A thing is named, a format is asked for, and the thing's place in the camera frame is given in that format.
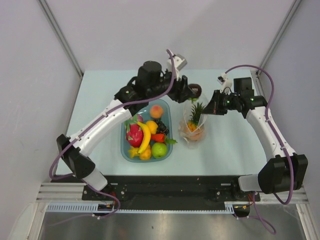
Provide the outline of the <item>dark purple toy mangosteen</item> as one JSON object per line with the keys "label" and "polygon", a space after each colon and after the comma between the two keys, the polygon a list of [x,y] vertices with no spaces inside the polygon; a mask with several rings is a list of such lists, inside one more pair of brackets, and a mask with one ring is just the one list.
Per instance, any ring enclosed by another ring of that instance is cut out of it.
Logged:
{"label": "dark purple toy mangosteen", "polygon": [[193,97],[191,97],[190,100],[192,102],[195,102],[202,94],[202,87],[199,84],[196,84],[196,83],[189,84],[188,87],[193,92]]}

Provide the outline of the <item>small toy pineapple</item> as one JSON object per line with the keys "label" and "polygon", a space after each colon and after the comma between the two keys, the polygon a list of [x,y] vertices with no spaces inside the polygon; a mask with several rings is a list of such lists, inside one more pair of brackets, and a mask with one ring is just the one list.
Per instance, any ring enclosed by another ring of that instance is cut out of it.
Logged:
{"label": "small toy pineapple", "polygon": [[202,102],[193,103],[191,106],[191,114],[189,121],[187,122],[187,127],[191,132],[194,132],[200,121],[202,110],[205,108]]}

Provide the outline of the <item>clear polka dot zip bag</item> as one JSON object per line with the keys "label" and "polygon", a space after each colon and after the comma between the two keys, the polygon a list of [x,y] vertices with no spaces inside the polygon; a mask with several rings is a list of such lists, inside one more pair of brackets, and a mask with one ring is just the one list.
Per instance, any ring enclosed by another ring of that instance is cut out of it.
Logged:
{"label": "clear polka dot zip bag", "polygon": [[199,98],[190,98],[183,105],[178,133],[189,149],[197,148],[206,136],[207,116],[203,114],[203,110],[208,102],[207,97],[202,94]]}

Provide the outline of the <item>toy peach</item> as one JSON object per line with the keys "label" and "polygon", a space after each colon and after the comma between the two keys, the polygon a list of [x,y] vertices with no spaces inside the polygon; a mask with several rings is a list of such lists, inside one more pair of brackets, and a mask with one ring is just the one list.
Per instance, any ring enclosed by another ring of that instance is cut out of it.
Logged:
{"label": "toy peach", "polygon": [[163,108],[160,105],[153,105],[150,110],[149,114],[153,119],[160,119],[164,113]]}

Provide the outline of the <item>red toy wax apple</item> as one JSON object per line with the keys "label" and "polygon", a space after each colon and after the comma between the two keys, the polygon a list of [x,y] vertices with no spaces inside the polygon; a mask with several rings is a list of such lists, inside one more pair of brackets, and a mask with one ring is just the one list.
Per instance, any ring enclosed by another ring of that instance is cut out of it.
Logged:
{"label": "red toy wax apple", "polygon": [[133,117],[132,117],[132,120],[135,122],[135,123],[137,123],[137,122],[143,122],[144,121],[144,119],[143,119],[143,117],[142,117],[142,115],[141,114],[135,114]]}

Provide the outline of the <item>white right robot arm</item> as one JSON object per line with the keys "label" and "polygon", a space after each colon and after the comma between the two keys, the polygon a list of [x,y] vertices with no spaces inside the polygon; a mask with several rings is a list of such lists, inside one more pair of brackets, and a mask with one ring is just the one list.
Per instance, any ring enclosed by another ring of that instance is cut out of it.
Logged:
{"label": "white right robot arm", "polygon": [[304,154],[297,154],[287,143],[267,109],[262,95],[255,95],[249,77],[230,81],[224,73],[218,77],[220,89],[202,111],[205,115],[225,115],[238,111],[254,129],[266,156],[267,163],[257,174],[242,175],[238,183],[230,188],[231,196],[242,201],[249,192],[275,194],[302,187],[308,166]]}

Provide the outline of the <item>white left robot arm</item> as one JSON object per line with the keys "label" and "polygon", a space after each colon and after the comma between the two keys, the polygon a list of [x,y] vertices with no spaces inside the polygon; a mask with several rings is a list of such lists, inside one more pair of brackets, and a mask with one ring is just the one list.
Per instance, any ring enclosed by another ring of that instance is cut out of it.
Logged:
{"label": "white left robot arm", "polygon": [[178,54],[168,60],[165,71],[156,61],[144,62],[137,75],[114,95],[110,104],[94,120],[69,137],[61,134],[57,138],[57,159],[63,160],[77,179],[91,186],[98,199],[107,199],[111,188],[89,155],[114,127],[129,120],[149,102],[163,96],[177,103],[199,97],[201,92],[193,91],[188,78],[180,75],[186,65],[187,61]]}

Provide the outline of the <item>dark toy grape bunch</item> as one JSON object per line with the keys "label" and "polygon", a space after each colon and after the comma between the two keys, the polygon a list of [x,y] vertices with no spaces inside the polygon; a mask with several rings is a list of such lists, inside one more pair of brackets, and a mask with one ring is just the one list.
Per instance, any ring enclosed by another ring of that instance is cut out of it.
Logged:
{"label": "dark toy grape bunch", "polygon": [[154,122],[157,124],[156,134],[167,136],[170,133],[169,128],[160,119],[155,119]]}

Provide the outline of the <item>teal plastic fruit tub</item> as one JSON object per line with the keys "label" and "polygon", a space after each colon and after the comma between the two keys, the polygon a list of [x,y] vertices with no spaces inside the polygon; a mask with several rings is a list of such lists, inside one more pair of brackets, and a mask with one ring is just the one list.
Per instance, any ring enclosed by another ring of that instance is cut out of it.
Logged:
{"label": "teal plastic fruit tub", "polygon": [[172,135],[170,107],[162,99],[152,101],[122,123],[120,151],[129,162],[165,160],[176,143]]}

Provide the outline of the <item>yellow toy lemon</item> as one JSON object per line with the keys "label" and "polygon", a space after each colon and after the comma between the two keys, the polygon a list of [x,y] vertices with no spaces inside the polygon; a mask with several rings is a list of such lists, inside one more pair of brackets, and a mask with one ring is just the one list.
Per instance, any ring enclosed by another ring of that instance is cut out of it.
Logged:
{"label": "yellow toy lemon", "polygon": [[153,121],[153,120],[148,120],[146,123],[147,127],[149,128],[150,130],[150,133],[152,135],[155,135],[157,133],[157,129],[158,129],[158,124]]}

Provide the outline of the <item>yellow toy banana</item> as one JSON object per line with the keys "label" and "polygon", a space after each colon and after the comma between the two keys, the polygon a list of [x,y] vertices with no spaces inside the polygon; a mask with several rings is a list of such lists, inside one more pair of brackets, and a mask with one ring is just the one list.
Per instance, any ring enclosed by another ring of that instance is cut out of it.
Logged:
{"label": "yellow toy banana", "polygon": [[142,132],[143,132],[142,143],[139,146],[139,150],[138,150],[139,154],[141,154],[146,150],[147,146],[150,143],[151,132],[150,132],[149,128],[147,127],[147,125],[144,124],[143,122],[137,122],[137,124],[141,127]]}

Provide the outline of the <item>green toy apple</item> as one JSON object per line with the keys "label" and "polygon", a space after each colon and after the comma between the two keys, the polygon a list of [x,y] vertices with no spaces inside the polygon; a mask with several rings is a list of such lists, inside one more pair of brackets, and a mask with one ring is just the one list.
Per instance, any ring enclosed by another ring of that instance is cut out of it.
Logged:
{"label": "green toy apple", "polygon": [[162,158],[167,154],[167,145],[161,142],[156,142],[152,145],[151,153],[156,159]]}

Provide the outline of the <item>pink toy dragon fruit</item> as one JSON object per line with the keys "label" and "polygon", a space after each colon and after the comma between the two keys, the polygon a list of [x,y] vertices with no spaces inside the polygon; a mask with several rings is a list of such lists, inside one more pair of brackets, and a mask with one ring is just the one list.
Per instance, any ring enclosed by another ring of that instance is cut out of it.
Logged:
{"label": "pink toy dragon fruit", "polygon": [[137,122],[132,120],[132,117],[124,122],[124,128],[126,131],[126,140],[134,147],[138,148],[143,141],[143,131]]}

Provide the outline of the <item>orange toy tangerine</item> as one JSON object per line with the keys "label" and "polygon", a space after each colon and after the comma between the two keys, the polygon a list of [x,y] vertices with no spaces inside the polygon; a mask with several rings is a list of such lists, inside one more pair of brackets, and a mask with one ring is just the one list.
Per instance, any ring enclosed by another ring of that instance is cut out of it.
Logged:
{"label": "orange toy tangerine", "polygon": [[139,159],[143,161],[150,160],[152,157],[152,149],[151,146],[148,145],[146,150],[139,155]]}

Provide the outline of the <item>yellow toy star fruit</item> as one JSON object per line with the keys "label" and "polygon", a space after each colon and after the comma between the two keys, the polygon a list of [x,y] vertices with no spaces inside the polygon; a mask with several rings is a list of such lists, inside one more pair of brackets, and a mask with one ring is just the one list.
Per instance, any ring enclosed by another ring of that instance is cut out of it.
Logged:
{"label": "yellow toy star fruit", "polygon": [[128,154],[131,159],[138,157],[140,155],[139,148],[131,146],[130,149],[128,150]]}

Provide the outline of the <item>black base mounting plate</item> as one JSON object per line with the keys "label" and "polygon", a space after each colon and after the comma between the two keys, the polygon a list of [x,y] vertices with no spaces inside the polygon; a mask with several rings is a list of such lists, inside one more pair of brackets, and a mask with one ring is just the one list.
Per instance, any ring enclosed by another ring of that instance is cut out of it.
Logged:
{"label": "black base mounting plate", "polygon": [[120,200],[121,210],[213,211],[225,202],[260,200],[241,191],[237,176],[125,176],[107,175],[105,193]]}

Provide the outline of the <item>aluminium frame rail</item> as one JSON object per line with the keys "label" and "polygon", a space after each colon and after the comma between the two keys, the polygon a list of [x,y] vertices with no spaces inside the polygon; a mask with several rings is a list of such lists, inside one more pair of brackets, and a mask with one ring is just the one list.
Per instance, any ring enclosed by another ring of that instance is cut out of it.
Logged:
{"label": "aluminium frame rail", "polygon": [[82,201],[84,183],[47,182],[42,183],[37,202],[66,202],[76,203]]}

